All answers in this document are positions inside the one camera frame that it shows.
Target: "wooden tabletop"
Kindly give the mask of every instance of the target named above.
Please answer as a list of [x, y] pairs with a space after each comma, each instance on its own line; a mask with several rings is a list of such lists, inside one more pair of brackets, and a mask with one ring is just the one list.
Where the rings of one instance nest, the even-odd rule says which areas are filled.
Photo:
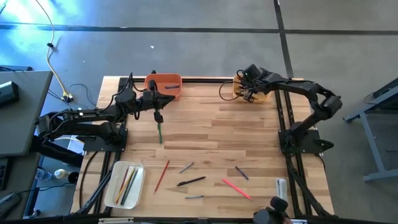
[[[99, 108], [105, 107], [111, 95], [117, 92], [119, 78], [104, 77]], [[153, 111], [142, 112], [138, 121], [128, 117], [129, 138], [121, 160], [143, 164], [146, 177], [139, 205], [132, 210], [114, 208], [113, 217], [251, 218], [260, 208], [269, 206], [270, 199], [276, 195], [275, 178], [283, 177], [289, 183], [277, 137], [279, 120], [275, 96], [263, 104], [223, 101], [218, 96], [219, 87], [219, 83], [183, 83], [181, 99], [169, 103], [161, 111], [164, 117], [163, 144], [159, 144]], [[225, 85], [222, 94], [231, 98], [232, 85]], [[304, 120], [310, 114], [308, 100], [296, 94], [290, 97], [295, 120]], [[90, 156], [85, 156], [80, 174]], [[88, 168], [83, 184], [83, 203], [98, 185], [103, 157], [104, 153], [99, 152]], [[323, 207], [333, 213], [321, 160], [309, 154], [302, 157], [309, 189]], [[154, 195], [167, 160], [170, 160], [169, 168]], [[178, 173], [191, 162], [194, 162], [191, 168]], [[235, 166], [248, 175], [248, 181]], [[206, 179], [176, 186], [201, 176]], [[253, 201], [226, 185], [223, 178], [245, 191]], [[79, 207], [80, 181], [81, 175], [71, 212]], [[189, 195], [205, 197], [185, 199]], [[304, 210], [300, 190], [298, 197]], [[287, 212], [293, 215], [291, 205]]]

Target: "orange container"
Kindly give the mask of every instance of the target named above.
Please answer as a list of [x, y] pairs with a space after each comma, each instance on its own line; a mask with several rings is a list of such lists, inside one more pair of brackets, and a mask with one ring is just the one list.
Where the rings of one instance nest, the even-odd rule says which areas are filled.
[[157, 91], [161, 94], [173, 95], [175, 100], [180, 99], [182, 89], [182, 78], [177, 73], [156, 73], [145, 78], [145, 88], [149, 89], [149, 80], [155, 80]]

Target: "gray desk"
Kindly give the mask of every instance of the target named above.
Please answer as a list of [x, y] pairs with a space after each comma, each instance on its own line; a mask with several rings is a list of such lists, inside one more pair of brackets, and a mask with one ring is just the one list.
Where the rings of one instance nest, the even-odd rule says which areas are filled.
[[[28, 151], [35, 129], [34, 118], [40, 116], [51, 78], [52, 72], [0, 73], [0, 83], [15, 82], [21, 98], [0, 108], [0, 153], [23, 155], [13, 158], [7, 189], [0, 191], [0, 198], [32, 187], [40, 154], [28, 154]], [[9, 214], [8, 220], [22, 218], [28, 198], [28, 192], [21, 194], [21, 202]]]

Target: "white tray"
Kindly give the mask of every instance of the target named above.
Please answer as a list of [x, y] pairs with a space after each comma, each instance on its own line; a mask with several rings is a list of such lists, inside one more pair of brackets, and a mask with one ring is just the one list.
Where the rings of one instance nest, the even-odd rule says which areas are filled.
[[[119, 199], [119, 203], [116, 203], [116, 197], [119, 194], [120, 186], [123, 182], [124, 174], [126, 173], [127, 167], [137, 167], [138, 173], [137, 176], [132, 183], [130, 193], [127, 196], [127, 199], [124, 205], [120, 205], [121, 198]], [[118, 161], [115, 163], [112, 171], [111, 180], [109, 181], [108, 189], [106, 190], [105, 195], [105, 205], [114, 208], [125, 208], [132, 209], [138, 205], [139, 199], [141, 197], [142, 186], [144, 185], [145, 178], [145, 170], [144, 166], [135, 162], [126, 162], [126, 161]]]

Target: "concrete floor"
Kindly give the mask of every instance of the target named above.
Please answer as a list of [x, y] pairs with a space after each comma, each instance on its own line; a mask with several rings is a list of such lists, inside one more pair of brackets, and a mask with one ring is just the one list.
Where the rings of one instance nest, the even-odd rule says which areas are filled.
[[[271, 0], [41, 0], [56, 25], [101, 27], [193, 27], [277, 29]], [[280, 0], [286, 29], [398, 30], [395, 0]], [[9, 1], [0, 24], [48, 24], [35, 1]], [[51, 32], [0, 29], [0, 64], [45, 62]], [[56, 31], [58, 51], [52, 65], [66, 86], [84, 83], [97, 100], [105, 75], [147, 75], [151, 70], [183, 76], [232, 76], [255, 63], [286, 73], [279, 34], [209, 32]], [[326, 175], [335, 213], [396, 223], [398, 178], [365, 184], [362, 176], [376, 165], [358, 121], [342, 117], [362, 107], [363, 98], [397, 77], [398, 35], [287, 35], [295, 77], [313, 80], [341, 95], [344, 106], [334, 118], [319, 123], [323, 139], [335, 143], [325, 153]], [[50, 87], [59, 95], [53, 79]], [[81, 87], [77, 102], [92, 107]], [[47, 97], [43, 113], [65, 105]]]

